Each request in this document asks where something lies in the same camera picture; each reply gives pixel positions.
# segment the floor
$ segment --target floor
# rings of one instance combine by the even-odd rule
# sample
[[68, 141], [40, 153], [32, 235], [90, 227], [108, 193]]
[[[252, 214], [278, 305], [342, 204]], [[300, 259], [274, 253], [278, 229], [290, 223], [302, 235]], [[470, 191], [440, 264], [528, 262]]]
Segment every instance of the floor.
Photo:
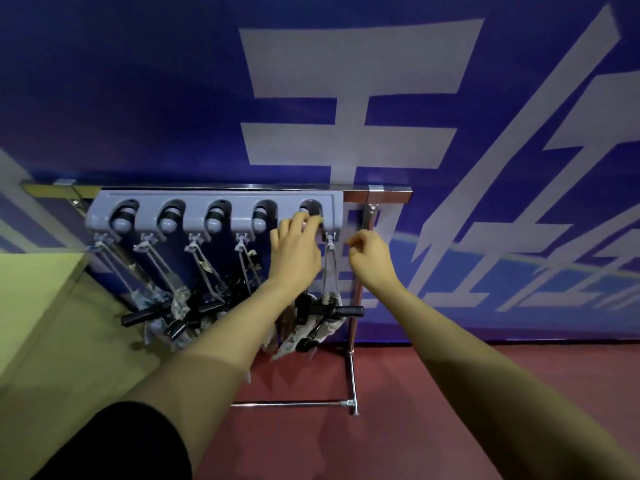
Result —
[[[640, 345], [502, 346], [640, 456]], [[342, 408], [231, 410], [198, 480], [495, 479], [473, 437], [409, 347], [355, 353], [360, 416]], [[344, 361], [320, 351], [259, 356], [238, 400], [347, 397]]]

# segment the finger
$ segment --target finger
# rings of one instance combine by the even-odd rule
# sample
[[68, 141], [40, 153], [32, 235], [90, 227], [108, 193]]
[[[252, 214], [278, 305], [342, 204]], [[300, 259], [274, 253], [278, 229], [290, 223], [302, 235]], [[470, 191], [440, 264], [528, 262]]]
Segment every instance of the finger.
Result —
[[312, 216], [307, 220], [307, 226], [305, 227], [304, 234], [311, 236], [311, 239], [316, 238], [316, 232], [318, 232], [318, 227], [322, 224], [323, 218], [322, 216]]
[[280, 227], [278, 227], [278, 236], [283, 239], [289, 233], [289, 226], [291, 226], [291, 219], [283, 219], [280, 221]]
[[364, 244], [367, 241], [369, 231], [366, 229], [360, 230], [350, 238], [348, 238], [344, 243], [347, 246], [355, 246], [357, 244]]
[[296, 212], [293, 214], [291, 220], [291, 226], [289, 226], [289, 232], [295, 232], [299, 234], [302, 232], [302, 223], [309, 220], [309, 214], [307, 212]]
[[271, 249], [278, 249], [278, 242], [280, 241], [280, 238], [278, 237], [277, 229], [271, 229], [271, 231], [269, 232], [269, 239], [271, 240]]

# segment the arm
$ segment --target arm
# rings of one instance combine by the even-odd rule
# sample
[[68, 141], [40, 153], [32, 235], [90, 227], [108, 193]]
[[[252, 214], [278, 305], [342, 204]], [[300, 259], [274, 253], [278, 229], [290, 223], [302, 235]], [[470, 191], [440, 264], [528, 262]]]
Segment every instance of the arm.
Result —
[[358, 279], [504, 478], [640, 478], [636, 460], [576, 405], [409, 293], [376, 233], [347, 244]]
[[[303, 222], [308, 221], [302, 231]], [[280, 313], [321, 269], [322, 218], [299, 212], [271, 231], [269, 279], [123, 398], [153, 406], [177, 428], [196, 469]]]

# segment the wall-mounted mop holder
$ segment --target wall-mounted mop holder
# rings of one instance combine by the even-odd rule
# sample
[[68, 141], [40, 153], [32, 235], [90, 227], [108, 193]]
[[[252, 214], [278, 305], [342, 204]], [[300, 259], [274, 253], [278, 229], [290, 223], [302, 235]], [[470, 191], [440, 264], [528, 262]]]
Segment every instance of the wall-mounted mop holder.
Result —
[[[124, 235], [136, 235], [143, 247], [153, 248], [157, 242], [167, 240], [172, 233], [184, 232], [189, 238], [190, 252], [196, 261], [203, 263], [203, 255], [198, 254], [196, 246], [212, 240], [224, 225], [231, 227], [238, 245], [250, 242], [266, 229], [270, 218], [278, 221], [293, 215], [299, 210], [310, 214], [322, 214], [324, 218], [325, 239], [328, 244], [340, 238], [343, 226], [342, 204], [364, 204], [362, 228], [373, 229], [378, 212], [378, 204], [407, 203], [411, 199], [409, 187], [383, 187], [382, 185], [334, 187], [324, 185], [257, 185], [257, 184], [221, 184], [221, 185], [172, 185], [169, 187], [147, 187], [130, 185], [108, 187], [105, 185], [82, 185], [71, 180], [60, 180], [53, 184], [35, 184], [25, 182], [22, 188], [34, 197], [63, 198], [81, 215], [86, 216], [86, 227], [94, 234], [97, 246], [94, 251], [103, 256], [113, 257], [114, 261], [142, 285], [147, 294], [158, 291], [158, 287], [149, 275], [131, 259], [119, 244]], [[351, 306], [361, 314], [359, 307], [363, 287], [355, 282]], [[213, 300], [199, 306], [196, 318], [221, 307]], [[147, 303], [144, 310], [129, 316], [126, 325], [144, 322], [149, 313], [166, 315], [169, 302], [166, 297], [158, 296]], [[336, 319], [348, 312], [348, 307], [334, 306], [331, 313], [325, 313], [327, 321]], [[349, 339], [346, 343], [346, 365], [351, 399], [320, 401], [260, 401], [255, 403], [236, 403], [235, 407], [309, 407], [342, 406], [358, 414], [353, 353], [355, 347], [357, 320], [349, 316]], [[301, 349], [308, 348], [302, 343]]]

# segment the yellow wall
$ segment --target yellow wall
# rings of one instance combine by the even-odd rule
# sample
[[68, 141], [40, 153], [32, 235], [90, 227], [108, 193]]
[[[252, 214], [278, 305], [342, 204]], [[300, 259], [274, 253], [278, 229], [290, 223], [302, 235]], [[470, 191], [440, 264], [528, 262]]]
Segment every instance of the yellow wall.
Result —
[[0, 255], [0, 478], [30, 477], [160, 363], [82, 254]]

